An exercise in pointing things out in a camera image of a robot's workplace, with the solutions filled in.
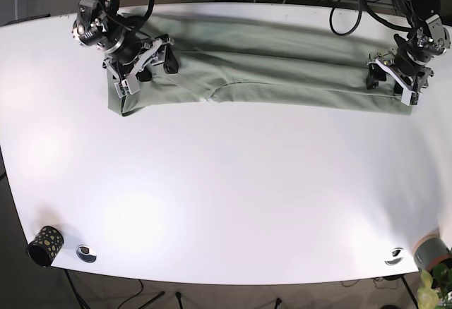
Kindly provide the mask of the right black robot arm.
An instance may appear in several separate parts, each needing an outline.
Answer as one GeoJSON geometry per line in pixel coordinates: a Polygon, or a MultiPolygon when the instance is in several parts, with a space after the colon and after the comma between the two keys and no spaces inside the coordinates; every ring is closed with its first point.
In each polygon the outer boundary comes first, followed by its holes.
{"type": "Polygon", "coordinates": [[[150,66],[161,65],[166,74],[176,74],[179,63],[173,54],[174,40],[164,34],[153,37],[142,28],[153,12],[148,0],[145,13],[125,17],[118,13],[121,0],[80,0],[73,23],[73,38],[84,47],[105,53],[102,67],[114,80],[120,98],[134,95],[140,84],[152,79],[150,66]]]}

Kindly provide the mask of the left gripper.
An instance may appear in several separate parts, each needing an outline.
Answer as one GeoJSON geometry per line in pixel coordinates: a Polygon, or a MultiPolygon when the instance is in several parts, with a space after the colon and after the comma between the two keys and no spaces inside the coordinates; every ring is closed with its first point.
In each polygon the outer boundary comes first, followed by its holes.
{"type": "Polygon", "coordinates": [[[422,94],[429,87],[429,78],[434,76],[431,68],[410,63],[402,55],[391,51],[386,54],[370,54],[367,65],[367,89],[376,89],[380,82],[386,82],[391,77],[395,82],[394,94],[399,95],[406,106],[418,105],[422,94]]]}

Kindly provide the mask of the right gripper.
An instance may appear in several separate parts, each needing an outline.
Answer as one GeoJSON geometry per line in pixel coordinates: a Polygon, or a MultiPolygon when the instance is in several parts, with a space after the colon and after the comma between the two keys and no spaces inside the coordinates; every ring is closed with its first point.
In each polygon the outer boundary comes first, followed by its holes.
{"type": "Polygon", "coordinates": [[[103,68],[111,75],[119,98],[134,95],[141,90],[140,83],[153,78],[150,66],[162,66],[164,72],[179,72],[179,62],[172,51],[174,40],[168,35],[157,38],[135,39],[127,42],[103,61],[103,68]]]}

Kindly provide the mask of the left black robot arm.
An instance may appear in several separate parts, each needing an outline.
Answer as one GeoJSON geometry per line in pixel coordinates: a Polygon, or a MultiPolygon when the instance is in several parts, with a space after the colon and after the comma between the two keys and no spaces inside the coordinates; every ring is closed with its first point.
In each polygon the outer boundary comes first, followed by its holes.
{"type": "Polygon", "coordinates": [[[404,32],[406,37],[394,34],[397,47],[386,54],[369,56],[367,89],[373,90],[388,76],[395,81],[394,93],[401,102],[414,106],[428,87],[428,79],[434,75],[427,66],[434,56],[442,55],[451,48],[451,37],[444,27],[439,11],[440,0],[397,0],[407,19],[408,26],[392,24],[373,12],[366,0],[357,0],[358,14],[353,27],[347,32],[337,32],[332,26],[333,17],[329,17],[331,31],[337,36],[351,35],[359,26],[362,14],[366,11],[380,24],[404,32]]]}

